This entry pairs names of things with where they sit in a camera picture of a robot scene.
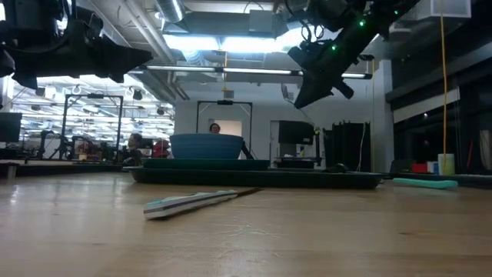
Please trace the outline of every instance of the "desk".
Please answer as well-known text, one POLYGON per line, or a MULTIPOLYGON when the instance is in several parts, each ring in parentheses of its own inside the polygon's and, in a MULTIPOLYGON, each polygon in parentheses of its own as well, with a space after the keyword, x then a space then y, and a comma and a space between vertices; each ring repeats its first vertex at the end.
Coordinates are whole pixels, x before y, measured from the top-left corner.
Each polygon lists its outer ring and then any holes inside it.
POLYGON ((0 186, 0 275, 492 275, 492 191, 265 189, 144 220, 146 202, 216 190, 122 173, 17 178, 0 186))

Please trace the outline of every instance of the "doorway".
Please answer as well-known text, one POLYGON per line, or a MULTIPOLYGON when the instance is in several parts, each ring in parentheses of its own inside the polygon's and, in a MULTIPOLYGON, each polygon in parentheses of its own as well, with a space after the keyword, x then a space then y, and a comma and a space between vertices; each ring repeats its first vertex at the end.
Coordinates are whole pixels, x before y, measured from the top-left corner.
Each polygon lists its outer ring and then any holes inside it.
POLYGON ((208 120, 208 126, 213 123, 221 126, 221 134, 223 135, 243 136, 243 123, 240 120, 220 120, 210 118, 208 120))

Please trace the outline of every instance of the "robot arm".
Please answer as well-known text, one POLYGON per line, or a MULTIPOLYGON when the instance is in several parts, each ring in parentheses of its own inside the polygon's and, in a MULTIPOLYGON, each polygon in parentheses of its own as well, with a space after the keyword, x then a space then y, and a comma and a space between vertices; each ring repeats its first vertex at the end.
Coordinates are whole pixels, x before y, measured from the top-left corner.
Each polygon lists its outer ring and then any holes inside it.
POLYGON ((374 0, 365 8, 367 0, 312 0, 306 12, 309 20, 332 32, 341 32, 335 40, 304 41, 288 52, 304 74, 295 107, 303 108, 333 95, 332 88, 350 99, 354 91, 341 75, 352 63, 358 62, 360 54, 377 34, 387 38, 390 25, 419 1, 374 0))

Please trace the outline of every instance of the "dark tray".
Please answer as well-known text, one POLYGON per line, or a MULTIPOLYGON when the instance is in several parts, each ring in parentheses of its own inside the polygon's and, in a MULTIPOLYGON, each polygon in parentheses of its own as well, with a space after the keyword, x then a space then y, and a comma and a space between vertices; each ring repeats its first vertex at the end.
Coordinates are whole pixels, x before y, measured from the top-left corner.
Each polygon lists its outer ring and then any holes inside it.
POLYGON ((384 175, 307 170, 185 170, 126 168, 136 182, 172 185, 228 185, 270 188, 375 189, 384 175))
POLYGON ((146 169, 267 170, 268 160, 239 159, 142 159, 146 169))

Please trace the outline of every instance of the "metal frame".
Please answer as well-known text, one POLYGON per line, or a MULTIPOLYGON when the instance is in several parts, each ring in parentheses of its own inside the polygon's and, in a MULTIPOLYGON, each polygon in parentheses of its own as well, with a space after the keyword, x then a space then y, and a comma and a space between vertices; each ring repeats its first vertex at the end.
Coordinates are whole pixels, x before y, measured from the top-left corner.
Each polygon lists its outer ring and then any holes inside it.
POLYGON ((198 133, 198 120, 200 119, 200 104, 202 103, 211 103, 211 104, 217 104, 217 105, 233 105, 233 104, 245 104, 249 105, 250 107, 250 115, 249 115, 249 149, 251 149, 253 146, 253 142, 251 141, 251 133, 253 132, 253 102, 234 102, 234 101, 198 101, 197 102, 197 122, 196 122, 196 129, 195 132, 198 133))
MULTIPOLYGON (((67 124, 67 111, 68 111, 68 108, 71 107, 71 105, 73 104, 68 104, 68 100, 71 98, 71 97, 76 97, 77 100, 79 100, 80 98, 82 97, 87 97, 87 98, 116 98, 116 99, 120 99, 120 109, 119 109, 119 113, 118 113, 118 130, 117 130, 117 138, 116 138, 116 156, 115 156, 115 161, 114 163, 116 164, 118 162, 118 157, 119 157, 119 147, 120 147, 120 134, 121 134, 121 117, 123 116, 123 96, 121 95, 91 95, 91 94, 87 94, 87 95, 74 95, 74 94, 67 94, 65 95, 65 106, 63 108, 63 123, 61 124, 61 136, 62 138, 65 137, 65 127, 66 127, 66 124, 67 124)), ((62 153, 60 152, 60 156, 58 157, 59 160, 62 160, 62 153)))

